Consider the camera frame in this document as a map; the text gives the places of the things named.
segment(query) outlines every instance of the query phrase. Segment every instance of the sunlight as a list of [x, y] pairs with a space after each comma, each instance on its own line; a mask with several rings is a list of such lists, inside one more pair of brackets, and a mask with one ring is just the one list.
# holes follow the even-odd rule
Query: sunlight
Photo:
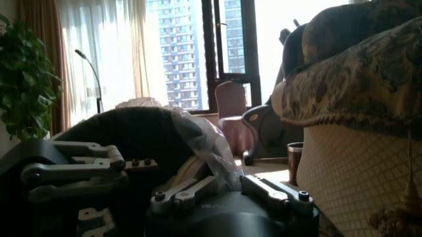
[[269, 180], [276, 180], [277, 182], [287, 182], [289, 180], [288, 178], [288, 169], [275, 171], [275, 172], [264, 172], [255, 174], [256, 177]]
[[235, 164], [236, 166], [240, 166], [241, 165], [241, 161], [239, 159], [235, 160]]

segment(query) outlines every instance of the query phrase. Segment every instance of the pink chair cover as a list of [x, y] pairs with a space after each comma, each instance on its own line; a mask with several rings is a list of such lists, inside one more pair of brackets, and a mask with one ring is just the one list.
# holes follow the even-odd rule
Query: pink chair cover
[[221, 130], [235, 156], [241, 156], [253, 147], [253, 137], [248, 127], [241, 123], [245, 112], [245, 95], [241, 84], [231, 81], [215, 88], [217, 105], [217, 127]]

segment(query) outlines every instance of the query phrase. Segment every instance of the chair back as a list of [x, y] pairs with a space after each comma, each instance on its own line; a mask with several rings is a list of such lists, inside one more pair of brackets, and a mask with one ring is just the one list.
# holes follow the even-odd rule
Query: chair back
[[219, 119], [240, 116], [245, 112], [245, 95], [241, 84], [227, 81], [216, 86], [215, 98]]

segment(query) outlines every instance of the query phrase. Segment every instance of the glass window pane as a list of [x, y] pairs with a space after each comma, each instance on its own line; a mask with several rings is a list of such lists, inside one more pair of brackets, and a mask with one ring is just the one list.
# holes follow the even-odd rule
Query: glass window pane
[[267, 1], [255, 0], [263, 102], [268, 100], [272, 93], [281, 64], [283, 45], [277, 39], [280, 31], [284, 28], [289, 31], [296, 29], [293, 19], [297, 20], [299, 24], [304, 24], [321, 10], [343, 4], [348, 4], [348, 0], [295, 0], [287, 3], [285, 1], [271, 1], [271, 4]]
[[208, 110], [201, 1], [146, 0], [146, 24], [158, 32], [168, 103]]
[[245, 106], [251, 107], [252, 106], [252, 96], [251, 96], [251, 84], [243, 84], [244, 88], [244, 95], [245, 95]]
[[219, 0], [219, 17], [224, 72], [244, 73], [240, 0]]

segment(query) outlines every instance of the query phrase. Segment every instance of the curtain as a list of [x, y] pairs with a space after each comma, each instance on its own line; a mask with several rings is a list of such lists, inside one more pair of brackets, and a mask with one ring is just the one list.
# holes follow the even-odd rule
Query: curtain
[[[50, 135], [54, 135], [69, 127], [65, 52], [56, 1], [18, 0], [18, 18], [44, 42], [54, 73], [62, 78], [62, 94], [52, 108]], [[58, 86], [60, 83], [53, 80], [54, 90]]]
[[158, 48], [150, 51], [145, 47], [145, 1], [57, 2], [69, 68], [70, 123], [76, 124], [97, 112], [98, 94], [92, 69], [73, 52], [76, 49], [86, 55], [97, 70], [104, 111], [136, 97], [154, 96], [165, 104], [165, 93], [157, 93], [153, 87], [153, 84], [158, 87], [165, 85], [162, 76], [153, 77], [153, 70], [161, 69], [161, 66], [150, 65], [150, 71], [146, 70]]

